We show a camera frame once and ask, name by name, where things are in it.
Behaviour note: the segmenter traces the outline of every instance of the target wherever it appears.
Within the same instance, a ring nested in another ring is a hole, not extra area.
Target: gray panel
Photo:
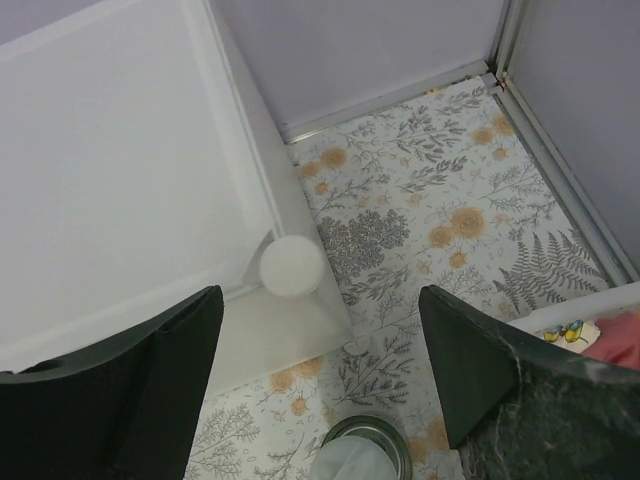
[[[509,68],[599,213],[640,265],[640,2],[538,0]]]
[[[0,45],[100,0],[0,0]]]
[[[278,128],[487,57],[503,0],[215,0]]]

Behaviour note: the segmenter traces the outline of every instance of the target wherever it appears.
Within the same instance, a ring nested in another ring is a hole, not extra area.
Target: floral pattern
[[[462,479],[417,300],[437,284],[502,320],[607,288],[480,79],[290,146],[367,351],[304,362],[203,405],[188,480],[303,480],[326,432],[384,415],[416,479]]]

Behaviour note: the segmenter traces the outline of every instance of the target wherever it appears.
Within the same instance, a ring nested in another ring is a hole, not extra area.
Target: white ball
[[[302,235],[285,235],[260,258],[262,283],[272,294],[295,298],[313,292],[325,273],[324,252]]]

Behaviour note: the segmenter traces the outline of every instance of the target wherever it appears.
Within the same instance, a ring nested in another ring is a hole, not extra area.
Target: red object
[[[600,337],[582,354],[640,370],[640,316],[625,312],[613,319],[601,318],[596,326],[600,329]]]

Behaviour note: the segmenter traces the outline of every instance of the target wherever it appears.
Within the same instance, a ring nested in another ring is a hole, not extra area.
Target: pink cloth
[[[596,321],[600,338],[582,352],[587,357],[640,370],[640,317],[625,312]]]

